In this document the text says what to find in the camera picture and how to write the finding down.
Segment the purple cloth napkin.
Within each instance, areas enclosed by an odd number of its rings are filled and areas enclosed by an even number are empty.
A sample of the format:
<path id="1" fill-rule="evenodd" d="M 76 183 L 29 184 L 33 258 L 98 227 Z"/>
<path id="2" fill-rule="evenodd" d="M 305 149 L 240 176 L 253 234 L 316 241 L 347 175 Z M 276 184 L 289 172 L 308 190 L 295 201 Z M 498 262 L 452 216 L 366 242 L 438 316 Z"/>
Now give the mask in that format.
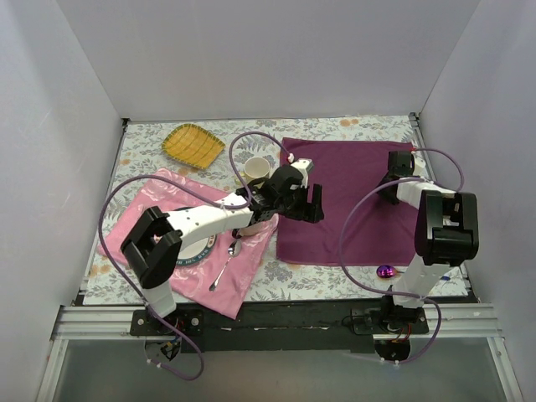
<path id="1" fill-rule="evenodd" d="M 415 255 L 417 211 L 372 194 L 387 173 L 389 152 L 403 142 L 313 141 L 286 137 L 295 157 L 309 158 L 311 183 L 322 185 L 324 219 L 317 224 L 281 218 L 276 257 L 297 265 L 407 266 Z M 338 241 L 343 240 L 343 260 Z"/>

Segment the iridescent rainbow spoon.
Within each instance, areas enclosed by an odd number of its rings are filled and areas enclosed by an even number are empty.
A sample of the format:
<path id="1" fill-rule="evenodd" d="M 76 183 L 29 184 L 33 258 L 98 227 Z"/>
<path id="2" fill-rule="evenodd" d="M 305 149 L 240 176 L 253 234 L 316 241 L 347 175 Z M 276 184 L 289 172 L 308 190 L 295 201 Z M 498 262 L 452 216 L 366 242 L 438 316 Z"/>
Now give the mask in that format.
<path id="1" fill-rule="evenodd" d="M 381 265 L 376 269 L 376 275 L 380 279 L 393 279 L 397 276 L 403 275 L 404 270 L 400 270 L 392 265 Z"/>

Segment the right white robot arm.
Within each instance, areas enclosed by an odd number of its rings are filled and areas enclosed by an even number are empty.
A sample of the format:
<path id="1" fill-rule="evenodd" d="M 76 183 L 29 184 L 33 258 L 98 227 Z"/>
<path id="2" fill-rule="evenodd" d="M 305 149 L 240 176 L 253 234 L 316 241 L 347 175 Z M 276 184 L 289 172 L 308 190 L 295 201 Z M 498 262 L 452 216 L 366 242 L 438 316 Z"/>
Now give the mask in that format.
<path id="1" fill-rule="evenodd" d="M 451 268 L 474 259 L 479 249 L 477 196 L 424 180 L 422 168 L 413 152 L 391 151 L 380 182 L 380 197 L 417 210 L 415 256 L 381 298 L 377 313 L 378 324 L 392 333 L 423 322 L 424 299 L 432 288 Z"/>

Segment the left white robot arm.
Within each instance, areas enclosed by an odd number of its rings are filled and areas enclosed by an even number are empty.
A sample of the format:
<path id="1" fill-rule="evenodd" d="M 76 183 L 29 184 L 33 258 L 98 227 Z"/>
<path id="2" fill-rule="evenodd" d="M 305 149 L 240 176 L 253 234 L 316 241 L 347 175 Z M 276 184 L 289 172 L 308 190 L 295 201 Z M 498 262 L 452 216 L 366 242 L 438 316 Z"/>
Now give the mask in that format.
<path id="1" fill-rule="evenodd" d="M 309 188 L 310 159 L 283 165 L 259 189 L 250 185 L 216 202 L 179 211 L 146 209 L 122 242 L 120 250 L 135 272 L 151 313 L 149 324 L 162 335 L 178 325 L 169 279 L 179 252 L 199 240 L 268 221 L 273 215 L 308 223 L 324 218 L 322 186 Z"/>

